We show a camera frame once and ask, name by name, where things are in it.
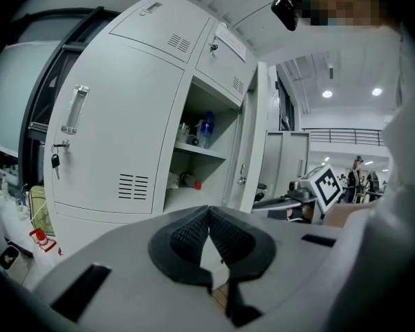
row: ventilation slot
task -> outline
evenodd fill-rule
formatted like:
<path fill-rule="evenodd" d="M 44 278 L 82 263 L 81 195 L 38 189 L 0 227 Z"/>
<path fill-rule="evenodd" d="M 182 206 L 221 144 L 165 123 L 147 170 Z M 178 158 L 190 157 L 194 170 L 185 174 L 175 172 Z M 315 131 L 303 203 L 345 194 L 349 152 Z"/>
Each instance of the ventilation slot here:
<path fill-rule="evenodd" d="M 118 181 L 118 198 L 132 199 L 133 176 L 130 174 L 120 174 Z"/>
<path fill-rule="evenodd" d="M 136 176 L 133 182 L 133 198 L 138 201 L 145 201 L 147 198 L 147 186 L 149 177 Z"/>
<path fill-rule="evenodd" d="M 171 39 L 168 41 L 168 44 L 176 48 L 178 46 L 178 43 L 180 43 L 180 40 L 181 40 L 181 37 L 177 35 L 172 35 Z"/>
<path fill-rule="evenodd" d="M 234 76 L 234 89 L 236 89 L 238 92 L 240 92 L 241 94 L 244 91 L 244 85 L 243 82 L 241 82 L 240 80 L 238 80 L 235 76 Z"/>
<path fill-rule="evenodd" d="M 178 46 L 178 49 L 181 50 L 182 52 L 186 53 L 187 49 L 189 48 L 189 46 L 191 45 L 191 43 L 189 43 L 186 39 L 183 39 L 180 43 L 180 45 Z"/>

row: red cap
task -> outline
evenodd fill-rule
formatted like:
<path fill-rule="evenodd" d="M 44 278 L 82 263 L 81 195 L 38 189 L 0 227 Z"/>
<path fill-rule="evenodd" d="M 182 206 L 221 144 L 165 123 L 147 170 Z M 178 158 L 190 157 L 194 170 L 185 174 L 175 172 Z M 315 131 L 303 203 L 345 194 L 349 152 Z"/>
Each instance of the red cap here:
<path fill-rule="evenodd" d="M 46 238 L 46 235 L 42 229 L 35 229 L 35 236 L 39 241 L 43 241 Z"/>

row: cabinet shelf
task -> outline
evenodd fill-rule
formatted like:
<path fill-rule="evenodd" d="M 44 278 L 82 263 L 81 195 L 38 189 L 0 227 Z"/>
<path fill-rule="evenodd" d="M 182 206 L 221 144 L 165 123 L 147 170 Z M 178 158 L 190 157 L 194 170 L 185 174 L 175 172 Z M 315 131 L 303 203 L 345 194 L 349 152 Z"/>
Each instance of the cabinet shelf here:
<path fill-rule="evenodd" d="M 209 156 L 211 158 L 219 158 L 221 160 L 226 160 L 226 157 L 220 155 L 216 151 L 210 149 L 204 149 L 202 147 L 195 147 L 194 145 L 185 144 L 184 142 L 176 142 L 174 145 L 176 151 L 184 152 L 186 154 L 200 154 L 204 156 Z"/>
<path fill-rule="evenodd" d="M 194 188 L 180 187 L 177 190 L 167 190 L 164 213 L 175 212 L 201 205 L 220 205 L 221 201 L 212 198 L 208 193 Z"/>

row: black rectangular slot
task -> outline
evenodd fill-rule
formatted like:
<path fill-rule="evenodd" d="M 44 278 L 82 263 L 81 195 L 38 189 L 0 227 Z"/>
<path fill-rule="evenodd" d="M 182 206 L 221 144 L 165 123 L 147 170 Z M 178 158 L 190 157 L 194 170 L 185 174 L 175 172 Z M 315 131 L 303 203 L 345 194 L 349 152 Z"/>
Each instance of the black rectangular slot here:
<path fill-rule="evenodd" d="M 51 307 L 76 322 L 110 272 L 108 267 L 92 264 Z"/>
<path fill-rule="evenodd" d="M 330 239 L 328 237 L 317 236 L 312 234 L 306 234 L 302 237 L 302 240 L 307 242 L 316 243 L 317 245 L 326 246 L 326 247 L 333 247 L 337 240 Z"/>

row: cabinet door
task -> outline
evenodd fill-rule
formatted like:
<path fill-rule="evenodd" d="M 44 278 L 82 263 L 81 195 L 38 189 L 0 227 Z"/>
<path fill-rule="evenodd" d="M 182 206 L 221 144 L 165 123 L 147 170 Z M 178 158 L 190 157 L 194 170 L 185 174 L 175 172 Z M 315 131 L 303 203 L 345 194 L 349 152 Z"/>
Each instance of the cabinet door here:
<path fill-rule="evenodd" d="M 112 31 L 187 62 L 210 16 L 186 0 L 147 0 Z"/>
<path fill-rule="evenodd" d="M 283 131 L 282 152 L 274 197 L 287 193 L 289 183 L 303 177 L 307 172 L 309 155 L 309 133 Z"/>
<path fill-rule="evenodd" d="M 230 186 L 228 207 L 250 213 L 257 191 L 267 125 L 268 68 L 258 63 L 257 89 L 247 93 L 241 108 L 240 141 Z"/>
<path fill-rule="evenodd" d="M 246 61 L 243 61 L 229 46 L 216 37 L 218 25 L 217 22 L 212 27 L 196 68 L 243 102 L 255 73 L 257 61 L 249 50 L 246 51 Z M 211 53 L 213 44 L 218 48 Z"/>
<path fill-rule="evenodd" d="M 287 193 L 289 183 L 306 174 L 309 133 L 271 131 L 266 136 L 259 182 L 268 186 L 264 199 Z"/>
<path fill-rule="evenodd" d="M 55 103 L 61 116 L 54 143 L 70 142 L 68 149 L 59 148 L 59 178 L 50 168 L 52 144 L 46 146 L 45 171 L 52 171 L 55 201 L 101 212 L 151 213 L 182 76 L 180 68 L 140 50 L 107 41 L 90 44 Z"/>

